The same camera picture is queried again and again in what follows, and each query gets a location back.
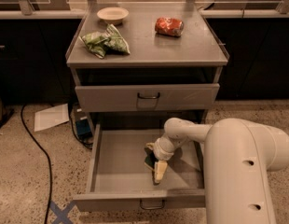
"drawer handle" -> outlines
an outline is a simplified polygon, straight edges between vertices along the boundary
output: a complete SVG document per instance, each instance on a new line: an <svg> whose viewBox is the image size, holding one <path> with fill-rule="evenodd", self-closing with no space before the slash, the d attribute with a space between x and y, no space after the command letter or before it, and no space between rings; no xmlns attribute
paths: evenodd
<svg viewBox="0 0 289 224"><path fill-rule="evenodd" d="M5 49L5 48L6 48L5 45L0 45L0 50L3 50L3 49Z"/></svg>
<svg viewBox="0 0 289 224"><path fill-rule="evenodd" d="M138 99L143 99L143 100L156 100L160 98L160 93L158 92L157 96L143 96L140 93L137 93L137 98Z"/></svg>
<svg viewBox="0 0 289 224"><path fill-rule="evenodd" d="M162 200L162 204L160 206L144 206L143 200L140 201L140 206L143 210L158 210L158 209L163 209L165 206L165 201Z"/></svg>

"bowl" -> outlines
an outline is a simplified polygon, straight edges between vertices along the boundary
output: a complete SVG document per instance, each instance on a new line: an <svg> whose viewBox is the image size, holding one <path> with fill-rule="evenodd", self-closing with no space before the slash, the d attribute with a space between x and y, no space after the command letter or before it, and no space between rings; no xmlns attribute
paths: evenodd
<svg viewBox="0 0 289 224"><path fill-rule="evenodd" d="M106 7L97 12L97 16L107 24L119 25L126 18L129 11L122 7Z"/></svg>

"terrazzo floor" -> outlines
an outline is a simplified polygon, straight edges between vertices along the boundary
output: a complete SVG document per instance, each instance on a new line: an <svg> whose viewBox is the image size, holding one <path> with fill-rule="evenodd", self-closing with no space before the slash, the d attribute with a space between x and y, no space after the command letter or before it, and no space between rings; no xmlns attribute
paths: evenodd
<svg viewBox="0 0 289 224"><path fill-rule="evenodd" d="M73 137L70 123L34 133L34 113L50 105L27 105L24 121L51 158L53 192L48 223L159 223L205 224L206 211L173 209L80 213L72 202L84 193L90 151ZM44 222L48 199L48 163L21 123L21 106L0 129L0 224ZM289 100L217 101L207 123L224 118L248 119L285 130L289 134ZM268 173L278 224L289 224L289 166Z"/></svg>

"robotic arm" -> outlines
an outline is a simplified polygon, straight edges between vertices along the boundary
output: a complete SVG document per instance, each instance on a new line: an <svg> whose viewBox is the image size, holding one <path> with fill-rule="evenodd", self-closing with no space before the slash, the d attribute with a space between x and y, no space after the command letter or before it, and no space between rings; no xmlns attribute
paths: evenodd
<svg viewBox="0 0 289 224"><path fill-rule="evenodd" d="M168 119L165 134L151 148L160 182L174 151L194 140L204 143L204 182L208 224L275 224L267 171L289 164L289 136L244 119L200 125Z"/></svg>

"paper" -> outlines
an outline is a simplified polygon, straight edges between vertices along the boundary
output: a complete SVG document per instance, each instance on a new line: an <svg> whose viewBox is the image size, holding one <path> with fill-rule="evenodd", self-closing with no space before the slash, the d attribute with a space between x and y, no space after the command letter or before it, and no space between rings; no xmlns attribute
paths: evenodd
<svg viewBox="0 0 289 224"><path fill-rule="evenodd" d="M69 121L68 104L54 106L34 114L34 131L42 131Z"/></svg>

